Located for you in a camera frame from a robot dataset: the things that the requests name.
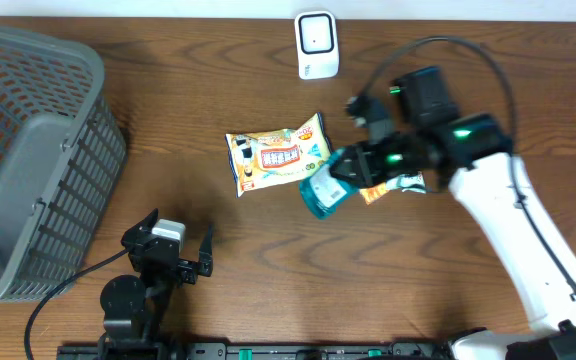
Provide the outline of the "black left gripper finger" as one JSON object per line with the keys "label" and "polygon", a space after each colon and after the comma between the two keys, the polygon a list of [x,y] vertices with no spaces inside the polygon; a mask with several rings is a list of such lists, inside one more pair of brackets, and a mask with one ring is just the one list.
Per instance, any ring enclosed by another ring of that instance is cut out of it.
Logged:
{"label": "black left gripper finger", "polygon": [[157,223],[159,218],[159,211],[157,208],[153,209],[142,221],[137,225],[139,230],[151,230]]}
{"label": "black left gripper finger", "polygon": [[199,248],[199,262],[201,264],[213,263],[213,250],[212,250],[213,235],[214,235],[214,226],[210,224],[208,226],[208,230]]}

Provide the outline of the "green wet wipes pack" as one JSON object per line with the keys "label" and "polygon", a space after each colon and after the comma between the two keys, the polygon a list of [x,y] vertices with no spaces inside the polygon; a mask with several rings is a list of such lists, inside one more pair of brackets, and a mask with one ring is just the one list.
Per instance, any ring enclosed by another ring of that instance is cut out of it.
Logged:
{"label": "green wet wipes pack", "polygon": [[387,190],[412,191],[425,194],[427,192],[423,174],[400,175],[386,182]]}

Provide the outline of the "orange tissue pack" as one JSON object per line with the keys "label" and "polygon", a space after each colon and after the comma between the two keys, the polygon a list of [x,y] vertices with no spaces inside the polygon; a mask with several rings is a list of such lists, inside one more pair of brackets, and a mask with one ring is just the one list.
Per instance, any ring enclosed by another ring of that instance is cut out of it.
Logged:
{"label": "orange tissue pack", "polygon": [[389,192],[386,183],[382,183],[370,188],[360,189],[359,193],[361,194],[362,198],[364,199],[367,205],[374,203],[375,201],[382,198],[385,194]]}

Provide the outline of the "blue mouthwash bottle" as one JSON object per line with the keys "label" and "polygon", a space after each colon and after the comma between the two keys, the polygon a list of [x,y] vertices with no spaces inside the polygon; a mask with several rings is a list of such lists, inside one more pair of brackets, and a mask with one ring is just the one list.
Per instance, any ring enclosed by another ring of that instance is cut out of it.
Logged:
{"label": "blue mouthwash bottle", "polygon": [[335,150],[311,176],[299,184],[305,205],[320,220],[335,213],[339,205],[359,192],[357,187],[330,174],[331,165],[341,157],[343,151],[344,148]]}

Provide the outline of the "orange snack bag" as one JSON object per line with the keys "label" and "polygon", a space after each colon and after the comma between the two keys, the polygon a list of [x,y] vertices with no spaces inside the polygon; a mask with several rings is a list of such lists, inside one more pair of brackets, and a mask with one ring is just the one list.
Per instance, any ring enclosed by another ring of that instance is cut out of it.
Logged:
{"label": "orange snack bag", "polygon": [[314,174],[332,149],[319,112],[297,129],[226,134],[236,196],[301,181]]}

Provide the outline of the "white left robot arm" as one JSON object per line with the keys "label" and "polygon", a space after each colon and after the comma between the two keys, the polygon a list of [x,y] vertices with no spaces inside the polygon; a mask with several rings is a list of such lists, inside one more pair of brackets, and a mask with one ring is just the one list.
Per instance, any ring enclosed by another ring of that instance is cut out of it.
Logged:
{"label": "white left robot arm", "polygon": [[187,357],[183,345],[160,333],[161,323],[176,289],[212,275],[214,227],[208,227],[195,261],[181,257],[185,231],[184,224],[161,219],[153,210],[124,233],[121,244],[135,273],[110,280],[101,292],[99,359]]}

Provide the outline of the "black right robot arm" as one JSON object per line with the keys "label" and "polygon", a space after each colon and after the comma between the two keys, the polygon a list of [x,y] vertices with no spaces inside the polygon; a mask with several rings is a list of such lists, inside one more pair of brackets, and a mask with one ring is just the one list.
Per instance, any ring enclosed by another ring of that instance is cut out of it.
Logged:
{"label": "black right robot arm", "polygon": [[455,359],[576,359],[576,256],[539,200],[512,139],[489,114],[461,116],[439,68],[395,79],[408,134],[377,129],[381,104],[366,94],[348,112],[371,138],[346,147],[332,177],[357,188],[434,170],[479,224],[509,274],[530,336],[477,330],[449,341]]}

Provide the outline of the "white barcode scanner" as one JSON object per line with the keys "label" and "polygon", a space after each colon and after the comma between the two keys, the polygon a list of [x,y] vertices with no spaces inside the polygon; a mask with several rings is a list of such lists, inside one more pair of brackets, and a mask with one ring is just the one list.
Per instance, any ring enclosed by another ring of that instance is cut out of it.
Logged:
{"label": "white barcode scanner", "polygon": [[336,19],[328,11],[309,11],[294,20],[298,74],[302,80],[331,78],[340,65]]}

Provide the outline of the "grey plastic basket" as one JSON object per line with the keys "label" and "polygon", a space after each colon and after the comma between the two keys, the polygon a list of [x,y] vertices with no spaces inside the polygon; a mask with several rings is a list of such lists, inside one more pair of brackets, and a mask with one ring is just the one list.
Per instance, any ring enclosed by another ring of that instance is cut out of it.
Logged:
{"label": "grey plastic basket", "polygon": [[0,26],[0,302],[80,267],[127,158],[90,47]]}

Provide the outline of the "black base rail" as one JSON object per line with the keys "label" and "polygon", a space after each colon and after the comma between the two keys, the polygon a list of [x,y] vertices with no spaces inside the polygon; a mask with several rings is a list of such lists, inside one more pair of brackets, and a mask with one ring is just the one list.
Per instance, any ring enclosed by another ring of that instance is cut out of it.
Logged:
{"label": "black base rail", "polygon": [[429,342],[396,342],[368,345],[254,345],[188,343],[170,350],[112,349],[90,346],[61,346],[58,360],[171,359],[171,360],[353,360],[353,359],[451,359],[446,345]]}

